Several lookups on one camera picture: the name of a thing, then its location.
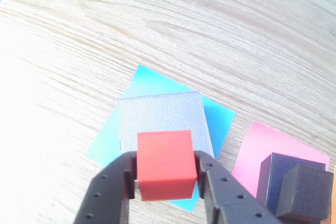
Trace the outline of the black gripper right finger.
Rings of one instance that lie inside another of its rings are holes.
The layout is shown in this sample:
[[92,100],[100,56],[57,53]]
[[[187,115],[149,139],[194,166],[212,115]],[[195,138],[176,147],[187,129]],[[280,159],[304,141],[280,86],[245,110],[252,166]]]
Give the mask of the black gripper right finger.
[[196,151],[195,161],[207,223],[281,223],[210,155]]

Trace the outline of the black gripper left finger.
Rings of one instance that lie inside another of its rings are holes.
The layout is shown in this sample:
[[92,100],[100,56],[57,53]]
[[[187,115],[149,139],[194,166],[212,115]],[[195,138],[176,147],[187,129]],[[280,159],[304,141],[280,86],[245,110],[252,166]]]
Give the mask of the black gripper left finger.
[[74,223],[129,222],[129,200],[134,198],[137,178],[136,154],[122,154],[92,179]]

